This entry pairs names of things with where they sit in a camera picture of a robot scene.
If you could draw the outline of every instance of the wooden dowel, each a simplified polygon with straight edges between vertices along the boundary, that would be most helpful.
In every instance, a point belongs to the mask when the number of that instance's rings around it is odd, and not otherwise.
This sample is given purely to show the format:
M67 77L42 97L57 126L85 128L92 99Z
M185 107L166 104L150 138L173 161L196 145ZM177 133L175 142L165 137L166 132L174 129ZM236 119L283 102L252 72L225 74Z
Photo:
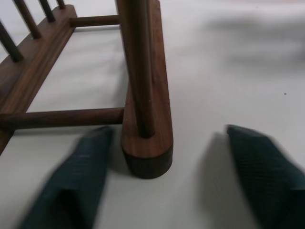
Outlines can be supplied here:
M148 0L116 0L122 40L141 137L155 133Z
M118 15L70 18L71 27L118 25L118 24L119 24Z
M14 0L14 3L17 7L17 9L19 10L24 22L26 23L27 27L29 28L32 37L34 39L38 39L41 38L41 33L38 30L35 21L33 19L33 17L31 16L31 13L27 7L27 5L25 4L24 0Z
M0 114L0 129L122 124L124 108Z
M64 10L66 8L66 5L63 2L63 0L57 0L57 4L59 6L59 9L61 9L61 10Z
M14 62L22 61L23 56L0 21L0 41Z
M148 18L149 21L151 21L151 23L153 22L153 9L154 9L154 3L155 0L148 0ZM154 64L154 51L153 51L153 47L154 47L154 41L153 41L153 26L149 24L149 42L150 42L150 51L151 51L151 65L152 65L152 83L155 83L155 74L157 74L155 72L155 68L153 66L155 66Z
M51 8L50 8L50 6L48 4L48 0L39 0L39 2L40 2L40 5L41 5L41 7L42 7L42 9L44 11L44 14L47 17L48 22L56 21L53 13L51 11Z

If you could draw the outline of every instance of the walnut wood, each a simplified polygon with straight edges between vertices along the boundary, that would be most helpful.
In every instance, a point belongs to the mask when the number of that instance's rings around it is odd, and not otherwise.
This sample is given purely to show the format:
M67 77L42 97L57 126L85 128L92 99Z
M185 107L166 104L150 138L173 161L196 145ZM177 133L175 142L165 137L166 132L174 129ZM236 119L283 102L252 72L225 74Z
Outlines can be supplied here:
M80 17L80 18L71 18L70 19L71 27L118 25L118 24L119 24L119 16L118 15L96 16L96 17Z
M38 39L41 38L41 33L38 30L35 21L33 19L33 17L31 16L31 13L27 7L27 5L25 4L24 0L14 0L14 3L17 7L17 9L20 12L20 15L22 16L25 24L27 25L27 27L29 28L32 37L34 39Z
M149 0L148 1L148 17L150 21L153 21L153 13L152 13L152 9L154 9L154 0ZM151 66L154 66L154 59L153 59L153 46L154 46L154 42L153 42L153 27L152 25L149 25L149 32L150 32L150 36L149 36L149 44L150 44L150 52L151 52ZM154 83L155 81L155 73L154 73L154 68L152 67L152 83Z
M4 28L1 21L0 21L0 41L14 62L19 62L23 60L22 54L16 47L14 41L11 39L10 35Z
M39 0L40 5L44 11L44 14L46 15L48 22L55 22L55 17L51 11L51 8L49 6L48 0Z
M33 40L29 34L18 49L25 61L14 63L7 57L0 63L0 114L24 113L27 111L40 86L71 37L74 28L69 18L77 17L72 5L65 10L53 10L56 23L45 18L38 25L43 39ZM0 131L0 153L5 148L13 131Z
M0 129L122 124L124 108L0 114Z
M66 5L63 0L57 0L57 4L59 6L59 9L61 9L61 10L66 8Z
M127 92L122 124L122 149L127 164L132 173L142 178L155 178L164 174L170 168L173 156L173 129L158 0L153 1L151 14L155 72L152 94L156 132L151 138L139 136L130 87Z
M155 133L148 0L117 0L119 21L132 89L138 132Z

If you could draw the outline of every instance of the horizontal wooden rod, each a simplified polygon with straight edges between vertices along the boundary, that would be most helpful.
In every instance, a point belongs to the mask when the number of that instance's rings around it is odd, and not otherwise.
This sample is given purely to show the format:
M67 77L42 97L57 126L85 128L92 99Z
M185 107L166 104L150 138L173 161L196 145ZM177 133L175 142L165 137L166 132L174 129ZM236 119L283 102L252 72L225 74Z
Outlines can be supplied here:
M118 25L118 24L119 24L118 15L70 18L71 27Z
M23 56L0 21L0 41L14 62L22 61Z
M41 5L41 7L44 11L44 14L47 17L48 22L55 22L56 20L55 20L55 17L53 15L53 13L52 13L52 10L49 6L48 0L39 0L39 2L40 2L40 5Z
M124 108L0 114L0 129L122 124Z
M57 4L59 6L59 9L64 10L66 8L66 5L63 0L57 0Z
M41 37L41 33L37 28L37 25L35 24L35 21L33 17L31 16L31 13L25 4L24 0L14 0L14 3L17 7L17 9L20 12L20 15L22 16L24 22L26 23L27 27L29 28L32 37L34 39L39 39Z

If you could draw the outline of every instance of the wooden peg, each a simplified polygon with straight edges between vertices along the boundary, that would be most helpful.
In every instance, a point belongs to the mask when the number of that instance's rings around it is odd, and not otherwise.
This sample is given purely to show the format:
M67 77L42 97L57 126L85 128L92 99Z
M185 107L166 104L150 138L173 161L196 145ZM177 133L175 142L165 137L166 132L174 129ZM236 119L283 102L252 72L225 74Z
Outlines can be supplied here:
M117 0L125 56L132 89L138 132L154 135L152 66L147 0Z
M63 0L57 0L57 4L59 6L59 9L61 9L61 10L64 10L66 8L66 5L63 2Z
M23 56L0 21L0 41L14 62L22 61Z
M20 15L22 16L24 22L26 23L27 27L29 28L32 37L34 39L41 38L41 33L37 28L37 25L35 24L35 21L33 17L31 16L31 13L25 4L24 0L14 0L14 3L19 10Z
M39 0L39 2L40 2L40 5L41 5L46 17L47 17L48 22L55 22L56 20L55 20L55 17L53 15L52 11L51 11L51 8L49 6L48 1L47 0Z

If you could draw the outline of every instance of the white table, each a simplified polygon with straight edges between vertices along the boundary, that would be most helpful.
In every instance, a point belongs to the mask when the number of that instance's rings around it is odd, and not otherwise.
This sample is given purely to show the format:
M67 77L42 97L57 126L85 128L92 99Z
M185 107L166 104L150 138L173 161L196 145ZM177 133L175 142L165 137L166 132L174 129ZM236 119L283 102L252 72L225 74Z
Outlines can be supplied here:
M38 1L26 2L40 22ZM114 0L66 3L79 16L116 13ZM257 229L224 126L270 134L305 165L305 0L163 0L161 7L173 165L157 179L132 177L118 131L95 228ZM28 34L11 0L0 2L0 19L16 43ZM5 57L1 49L0 60ZM29 111L123 106L126 85L118 27L77 29ZM19 222L46 178L92 128L16 131L0 157L1 229Z

